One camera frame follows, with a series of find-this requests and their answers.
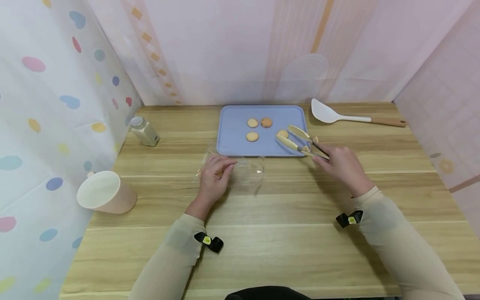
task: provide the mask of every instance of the hand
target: hand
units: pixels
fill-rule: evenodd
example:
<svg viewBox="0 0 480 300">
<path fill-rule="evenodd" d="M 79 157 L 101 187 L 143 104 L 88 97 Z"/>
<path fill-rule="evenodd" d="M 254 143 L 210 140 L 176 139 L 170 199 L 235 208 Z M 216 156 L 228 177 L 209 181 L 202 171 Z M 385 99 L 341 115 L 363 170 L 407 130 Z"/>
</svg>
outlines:
<svg viewBox="0 0 480 300">
<path fill-rule="evenodd" d="M 228 179 L 236 163 L 235 159 L 211 155 L 202 168 L 197 197 L 185 213 L 205 221 L 210 208 L 227 190 Z"/>
<path fill-rule="evenodd" d="M 355 152 L 346 147 L 335 147 L 320 143 L 318 145 L 329 155 L 330 161 L 327 162 L 321 158 L 313 157 L 315 164 L 323 168 L 333 178 L 345 184 L 353 197 L 360 197 L 375 186 L 375 183 L 365 174 Z"/>
</svg>

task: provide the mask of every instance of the black wrist strap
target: black wrist strap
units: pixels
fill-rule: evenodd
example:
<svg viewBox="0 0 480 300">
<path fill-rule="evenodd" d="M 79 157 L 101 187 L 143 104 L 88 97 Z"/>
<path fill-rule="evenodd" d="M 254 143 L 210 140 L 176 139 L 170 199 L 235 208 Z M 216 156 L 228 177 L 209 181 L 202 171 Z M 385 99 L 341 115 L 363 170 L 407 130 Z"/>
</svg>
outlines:
<svg viewBox="0 0 480 300">
<path fill-rule="evenodd" d="M 361 221 L 361 217 L 363 216 L 363 210 L 356 210 L 349 216 L 347 214 L 341 214 L 336 217 L 336 221 L 342 228 L 347 227 L 350 224 L 358 224 Z"/>
<path fill-rule="evenodd" d="M 195 239 L 200 243 L 205 244 L 208 249 L 212 250 L 215 253 L 219 253 L 223 247 L 223 241 L 221 239 L 219 239 L 218 237 L 214 237 L 212 239 L 204 232 L 198 232 L 193 237 L 195 237 Z"/>
</svg>

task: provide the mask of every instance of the left hand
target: left hand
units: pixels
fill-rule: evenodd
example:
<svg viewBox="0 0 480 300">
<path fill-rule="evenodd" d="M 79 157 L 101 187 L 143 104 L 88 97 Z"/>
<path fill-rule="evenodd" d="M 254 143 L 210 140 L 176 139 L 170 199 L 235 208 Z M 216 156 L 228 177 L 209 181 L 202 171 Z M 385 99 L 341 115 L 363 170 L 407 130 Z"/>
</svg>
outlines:
<svg viewBox="0 0 480 300">
<path fill-rule="evenodd" d="M 235 159 L 211 155 L 202 169 L 197 199 L 212 204 L 220 199 L 227 189 L 228 180 L 236 163 Z"/>
<path fill-rule="evenodd" d="M 185 213 L 205 221 L 210 208 L 225 194 L 236 163 L 235 159 L 211 155 L 202 168 L 197 197 L 190 203 Z"/>
</svg>

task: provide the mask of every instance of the transparent plastic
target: transparent plastic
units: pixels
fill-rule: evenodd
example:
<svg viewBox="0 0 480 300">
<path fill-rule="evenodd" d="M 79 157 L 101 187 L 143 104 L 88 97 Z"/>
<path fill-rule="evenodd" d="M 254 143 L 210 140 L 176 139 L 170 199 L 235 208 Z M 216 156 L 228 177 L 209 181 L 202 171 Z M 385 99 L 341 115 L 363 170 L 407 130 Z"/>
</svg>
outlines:
<svg viewBox="0 0 480 300">
<path fill-rule="evenodd" d="M 216 150 L 209 149 L 206 151 L 193 182 L 200 182 L 202 168 L 207 162 L 207 159 L 211 155 L 216 154 L 218 154 Z M 231 156 L 231 158 L 235 159 L 237 163 L 230 176 L 229 187 L 258 187 L 262 183 L 265 172 L 263 156 L 249 158 Z"/>
</svg>

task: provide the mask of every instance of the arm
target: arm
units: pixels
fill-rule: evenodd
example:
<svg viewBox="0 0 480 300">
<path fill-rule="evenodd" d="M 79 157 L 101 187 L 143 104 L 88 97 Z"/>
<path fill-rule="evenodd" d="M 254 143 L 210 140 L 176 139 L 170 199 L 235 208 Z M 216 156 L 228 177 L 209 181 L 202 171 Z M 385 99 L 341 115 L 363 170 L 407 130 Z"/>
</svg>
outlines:
<svg viewBox="0 0 480 300">
<path fill-rule="evenodd" d="M 131 300 L 180 300 L 202 244 L 193 236 L 205 232 L 204 221 L 225 193 L 235 160 L 211 156 L 203 170 L 198 195 L 173 223 L 158 250 L 133 285 Z"/>
<path fill-rule="evenodd" d="M 395 278 L 404 300 L 464 299 L 430 245 L 405 219 L 392 200 L 368 179 L 355 153 L 321 145 L 330 162 L 313 158 L 350 190 L 357 210 L 363 211 L 360 231 Z"/>
</svg>

